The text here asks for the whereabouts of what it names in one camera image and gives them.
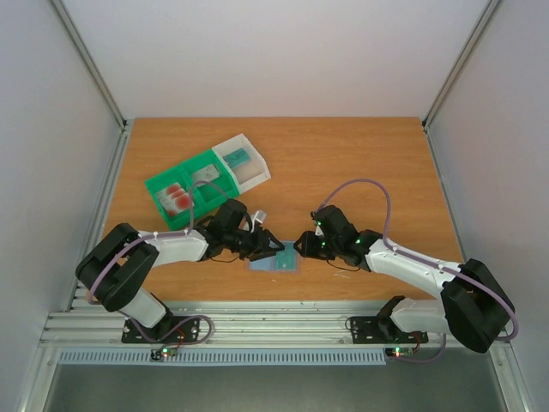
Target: black mounting plate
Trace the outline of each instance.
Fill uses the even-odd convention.
[[[168,330],[187,318],[188,316],[174,316]],[[196,327],[195,333],[192,332],[193,327]],[[149,328],[142,326],[142,329],[148,336],[153,335],[153,332]],[[183,342],[196,342],[200,332],[200,319],[185,322],[179,329],[185,334]],[[124,322],[124,330],[127,330],[128,332],[122,332],[122,343],[149,343],[142,338],[139,330],[137,330],[136,326],[129,319]],[[181,334],[175,330],[170,336],[166,336],[166,338],[159,343],[179,343],[180,335]]]
[[[417,343],[416,337],[410,333],[402,332],[394,340],[388,340],[380,331],[378,326],[379,318],[377,316],[353,316],[349,318],[345,325],[351,331],[353,343]],[[429,342],[429,337],[425,332],[417,332],[421,343]]]

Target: aluminum frame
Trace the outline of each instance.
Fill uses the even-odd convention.
[[[429,112],[427,112],[425,116],[425,119],[423,121],[423,125],[425,127],[430,127],[432,122],[435,120],[435,117],[440,112],[440,109],[444,101],[446,100],[446,97],[451,92],[455,82],[457,82],[457,79],[463,72],[463,69],[465,69],[468,60],[473,55],[474,50],[476,49],[477,45],[482,39],[482,36],[486,32],[486,29],[490,25],[491,21],[493,20],[503,2],[504,0],[489,0],[486,3],[486,6],[482,10],[479,19],[476,21],[473,27],[473,30],[469,34],[465,45],[460,50],[460,54],[457,56],[454,65],[450,69],[449,74],[446,76],[446,79],[444,79],[443,86],[440,88],[437,97],[435,97],[435,100],[432,102]]]
[[[89,50],[84,43],[84,40],[82,39],[80,33],[78,33],[78,29],[76,28],[75,23],[70,18],[69,11],[67,10],[67,7],[65,6],[63,0],[48,1],[55,11],[55,14],[59,18],[61,25],[65,29],[67,36],[75,47],[76,52],[86,66],[87,71],[89,72],[92,79],[94,79],[95,85],[100,91],[101,96],[103,96],[105,103],[109,106],[112,116],[115,118],[120,128],[123,129],[126,125],[126,120],[124,119],[122,112],[120,112],[117,102],[112,97],[111,91],[107,87],[103,76],[95,65],[95,62],[92,59],[92,55],[89,53]]]

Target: green plastic tray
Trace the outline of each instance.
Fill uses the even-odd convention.
[[[237,197],[239,195],[238,187],[232,179],[232,175],[212,149],[202,152],[151,179],[145,180],[145,186],[154,200],[156,209],[158,209],[166,225],[171,230],[179,230],[189,225],[189,210],[173,217],[168,216],[160,201],[156,198],[156,193],[174,183],[179,183],[188,192],[193,183],[192,173],[208,165],[214,165],[220,174],[219,178],[213,180],[212,183],[218,185],[229,197]],[[195,190],[193,190],[195,220],[219,208],[223,202],[225,202],[225,197],[210,185],[195,187]]]

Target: cable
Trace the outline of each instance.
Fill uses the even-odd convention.
[[[346,269],[346,268],[341,268],[339,266],[335,266],[334,264],[331,264],[329,262],[329,260],[326,261],[327,264],[329,264],[330,266],[332,266],[333,268],[336,268],[336,269],[339,269],[339,270],[346,270],[347,272],[358,272],[360,270],[360,268],[357,268],[355,270],[350,270],[350,269]]]
[[[341,189],[343,189],[346,186],[352,185],[353,183],[371,183],[371,184],[377,186],[379,189],[381,189],[381,191],[385,195],[385,200],[387,202],[387,215],[385,216],[385,223],[383,224],[383,244],[388,249],[392,250],[396,254],[399,254],[399,255],[401,255],[405,258],[410,258],[410,259],[415,260],[416,262],[419,262],[421,264],[425,264],[425,265],[427,265],[427,266],[429,266],[433,269],[437,269],[437,270],[440,270],[440,271],[443,271],[443,272],[446,272],[446,273],[450,273],[451,275],[457,277],[458,279],[461,279],[462,281],[470,283],[471,285],[475,286],[476,288],[482,290],[484,293],[491,296],[499,305],[501,305],[501,307],[509,315],[511,323],[513,324],[513,331],[508,336],[498,336],[498,337],[496,337],[496,340],[497,341],[510,341],[511,339],[514,339],[518,335],[518,331],[519,331],[518,318],[516,317],[515,313],[510,308],[510,306],[507,305],[507,302],[505,302],[505,300],[503,300],[502,297],[499,296],[498,294],[496,294],[493,290],[491,290],[490,288],[487,288],[485,285],[483,285],[480,282],[475,281],[474,279],[470,278],[469,276],[463,275],[461,272],[458,272],[457,270],[453,270],[453,269],[447,268],[447,267],[439,268],[437,262],[434,262],[434,261],[431,261],[429,259],[425,259],[423,257],[417,256],[414,253],[409,253],[407,251],[402,251],[402,250],[397,248],[398,245],[396,243],[394,243],[393,245],[391,245],[389,243],[389,222],[391,220],[391,198],[390,198],[390,194],[387,191],[387,189],[385,189],[385,187],[381,183],[379,183],[378,181],[373,180],[373,179],[366,179],[366,178],[349,180],[348,182],[345,182],[343,185],[339,186],[334,191],[332,191],[328,195],[328,197],[326,197],[326,199],[324,199],[324,201],[322,203],[320,203],[320,206],[318,206],[317,211],[322,209],[330,201],[330,199],[335,196],[335,194],[338,191],[340,191]]]
[[[191,346],[191,345],[199,345],[200,343],[206,342],[212,336],[212,334],[214,333],[214,322],[208,316],[206,316],[206,315],[189,316],[188,318],[185,318],[181,322],[176,324],[173,328],[170,329],[169,332],[167,332],[159,340],[153,339],[152,337],[147,335],[147,333],[145,333],[145,330],[143,330],[142,325],[139,322],[137,322],[135,319],[130,318],[130,322],[132,324],[134,324],[134,326],[136,327],[139,334],[141,336],[143,336],[143,339],[145,339],[147,342],[149,342],[149,343],[160,343],[164,339],[166,339],[168,336],[170,336],[174,331],[181,328],[181,325],[186,324],[187,322],[190,322],[191,320],[197,320],[197,319],[200,319],[200,320],[203,320],[204,322],[206,322],[208,324],[209,329],[208,329],[208,333],[206,334],[206,336],[201,337],[197,341],[194,341],[194,342],[181,342],[180,343],[180,346]]]
[[[178,329],[178,332],[181,334],[179,335],[179,342],[178,342],[178,346],[175,348],[175,351],[177,352],[179,347],[181,346],[181,342],[185,339],[185,332],[183,332],[182,330]]]
[[[109,270],[112,269],[112,267],[118,262],[119,259],[125,257],[128,252],[131,251],[132,248],[139,245],[140,243],[151,240],[151,239],[166,239],[166,238],[178,238],[178,237],[184,237],[187,236],[188,233],[192,232],[193,223],[195,220],[195,213],[194,213],[194,207],[193,207],[193,195],[192,192],[195,189],[196,185],[210,185],[217,191],[219,191],[223,196],[225,196],[226,199],[229,198],[229,196],[218,186],[213,184],[212,182],[207,182],[206,180],[197,180],[195,183],[192,184],[190,187],[189,197],[190,197],[190,208],[189,208],[189,215],[190,215],[190,222],[189,227],[184,230],[179,230],[177,232],[162,232],[162,233],[151,233],[151,234],[145,234],[134,241],[130,242],[128,245],[126,245],[119,253],[117,253],[109,262],[105,268],[100,272],[100,274],[97,276],[97,278],[94,281],[94,284],[89,289],[89,294],[87,296],[87,302],[90,305],[99,305],[99,302],[94,301],[95,292],[97,292],[98,286],[103,281],[103,278],[109,273]]]
[[[421,339],[419,339],[418,332],[412,332],[412,336],[415,337],[415,348],[413,349],[412,353],[417,354],[419,351],[419,348],[421,348]]]
[[[213,259],[211,257],[209,260],[212,260],[212,261],[217,262],[219,264],[231,264],[232,262],[234,262],[238,258],[239,258],[239,256],[236,256],[234,259],[231,259],[231,260],[217,260],[217,259]]]
[[[426,363],[432,363],[434,361],[437,361],[440,359],[440,357],[443,355],[443,353],[446,351],[446,334],[443,335],[443,342],[440,345],[440,349],[438,350],[437,354],[432,356],[428,359],[414,359],[414,358],[404,358],[402,356],[387,356],[387,358],[395,361],[402,361],[407,363],[419,363],[419,364],[426,364]]]

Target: wooden surface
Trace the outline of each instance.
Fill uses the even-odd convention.
[[[238,199],[280,240],[312,230],[310,212],[338,185],[357,177],[389,190],[395,242],[444,260],[460,253],[427,142],[417,118],[139,118],[112,200],[106,233],[127,221],[164,231],[144,181],[217,143],[244,133],[272,179]],[[332,201],[360,231],[382,231],[385,202],[373,185],[356,184]],[[220,258],[229,258],[223,254]],[[342,261],[336,264],[344,266]],[[160,266],[145,281],[163,300],[386,300],[428,295],[389,276],[348,272],[306,259],[298,273],[251,271],[247,263]]]

